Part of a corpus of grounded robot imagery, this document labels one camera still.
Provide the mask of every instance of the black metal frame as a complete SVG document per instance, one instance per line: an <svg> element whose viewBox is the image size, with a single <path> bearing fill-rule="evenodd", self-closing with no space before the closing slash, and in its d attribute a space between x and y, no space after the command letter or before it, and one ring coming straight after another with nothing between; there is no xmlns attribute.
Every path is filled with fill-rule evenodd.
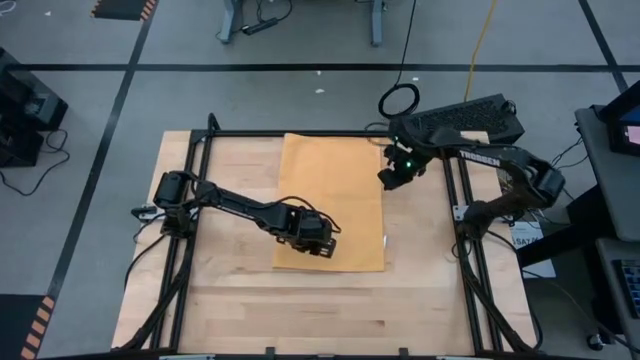
<svg viewBox="0 0 640 360"><path fill-rule="evenodd" d="M198 176L200 178L206 179L209 159L211 156L212 143L215 137L282 137L287 133L295 133L299 135L305 136L319 136L319 137L386 137L385 131L348 131L348 130L307 130L307 131L296 131L296 130L220 130L217 123L215 123L214 128L211 128L211 120L210 120L210 128L208 130L192 130L189 138L189 147L187 150L187 159L185 162L185 170L191 170L194 166L195 162L195 154L198 147L198 144L204 140L204 149L203 155L200 163L200 171ZM464 193L465 202L467 204L473 201L473 193L471 189L471 182L469 179L469 173L466 167L464 160L459 160L458 165L460 168L460 176L462 183L462 190ZM453 216L453 206L458 204L456 187L453 178L453 170L451 167L450 160L443 161L444 166L444 175L445 181L447 185L447 191L449 195L450 209L451 209L451 218L453 225L455 226L455 220ZM197 230L199 217L193 219L194 222L194 230ZM473 239L466 239L462 235L460 235L457 231L456 233L456 244L457 250L459 254L462 254L466 251L465 242L470 241L472 249L474 251L474 255L477 262L477 271L478 277L482 283L483 290L492 299L491 292L491 284L489 281L489 274L486 266L486 259L484 256L484 249L481 241L475 241ZM193 232L193 235L189 238L185 239L186 247L183 256L183 263L181 264L181 270L186 270L187 274L182 274L181 279L174 279L172 281L173 272L176 265L177 254L180 239L171 238L171 242L169 244L169 251L167 253L167 261L165 263L163 278L162 278L162 286L160 290L160 298L162 300L163 297L166 297L168 293L174 289L174 286L178 280L181 281L181 285L179 290L177 291L177 301L175 306L175 315L173 324L171 326L171 338L169 341L169 348L160 348L160 339L162 337L163 331L163 320L164 320L164 312L166 310L166 306L160 312L160 318L156 323L156 326L153 328L153 333L151 335L151 342L149 349L116 349L110 353L104 354L91 354L84 355L82 357L66 357L64 359L76 359L76 358L91 358L91 359L158 359L162 356L168 355L176 355L178 354L178 348L180 343L180 334L182 330L182 322L184 319L184 309L186 305L186 296L189 287L189 276L191 272L191 264L193 261L193 254L196 244L196 231ZM477 305L476 305L476 297L470 287L464 283L464 294L467 306L467 312L469 316L469 325L471 332L471 339L473 342L473 348L475 356L488 358L488 359L496 359L496 360L506 360L506 359L548 359L548 360L580 360L579 358L569 358L569 357L557 357L557 356L549 356L549 355L540 355L540 354L525 354L525 353L514 353L514 352L503 352L501 335L496 326L496 324L488 318L488 325L491 334L491 342L493 350L485 350L482 344L482 330L480 328L480 321L478 318ZM215 358L219 360L235 360L235 359L247 359L247 360L275 360L283 359L283 360L309 360L309 359L322 359L325 358L323 355L276 355L275 348L268 347L265 349L265 354L216 354ZM440 356L411 356L409 355L409 350L406 348L400 348L399 354L397 356L369 356L369 355L335 355L332 356L333 359L348 359L348 360L360 360L360 359L375 359L375 360L404 360L404 359L420 359L420 360L435 360L437 358L441 358Z"/></svg>

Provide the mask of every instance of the desk leg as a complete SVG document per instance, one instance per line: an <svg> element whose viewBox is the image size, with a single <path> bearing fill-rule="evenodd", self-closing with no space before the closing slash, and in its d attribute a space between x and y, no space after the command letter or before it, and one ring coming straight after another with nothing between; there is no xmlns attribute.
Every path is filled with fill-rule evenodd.
<svg viewBox="0 0 640 360"><path fill-rule="evenodd" d="M373 0L371 3L371 45L382 45L382 0Z"/></svg>
<svg viewBox="0 0 640 360"><path fill-rule="evenodd" d="M242 24L242 20L242 0L224 0L224 20L218 40L228 44L234 29L238 24Z"/></svg>
<svg viewBox="0 0 640 360"><path fill-rule="evenodd" d="M529 266L592 244L601 236L615 236L615 229L598 186L569 204L567 212L572 225L520 248L520 266Z"/></svg>

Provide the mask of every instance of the keyboard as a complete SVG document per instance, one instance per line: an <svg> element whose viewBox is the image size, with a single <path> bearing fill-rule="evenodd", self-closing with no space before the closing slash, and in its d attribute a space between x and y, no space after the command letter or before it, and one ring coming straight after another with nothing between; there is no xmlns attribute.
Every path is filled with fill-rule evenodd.
<svg viewBox="0 0 640 360"><path fill-rule="evenodd" d="M640 260L614 260L631 316L640 319Z"/></svg>
<svg viewBox="0 0 640 360"><path fill-rule="evenodd" d="M403 121L421 131L448 127L458 131L485 131L493 143L513 144L524 129L510 111L505 98L498 94L407 116Z"/></svg>

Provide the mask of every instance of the wooden table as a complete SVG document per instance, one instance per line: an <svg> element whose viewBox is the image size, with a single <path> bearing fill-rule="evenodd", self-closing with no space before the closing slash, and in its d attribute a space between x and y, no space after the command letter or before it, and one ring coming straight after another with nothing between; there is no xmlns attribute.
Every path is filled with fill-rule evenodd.
<svg viewBox="0 0 640 360"><path fill-rule="evenodd" d="M164 134L149 201L163 172L183 169L188 138L188 132ZM282 142L215 138L208 180L261 201L276 199ZM494 169L470 163L469 172L476 199L500 196ZM423 177L384 192L383 210L388 240L381 273L274 270L273 250L281 245L271 236L245 219L203 210L179 351L263 354L273 346L278 354L396 355L406 347L413 355L473 354L460 269L450 252L455 238L442 162L432 161ZM158 237L159 227L145 230L136 254ZM510 238L504 224L492 230ZM114 346L126 342L156 304L168 242L131 273ZM490 235L484 249L496 305L533 345L515 255ZM490 348L482 306L478 312ZM172 319L170 308L163 344Z"/></svg>

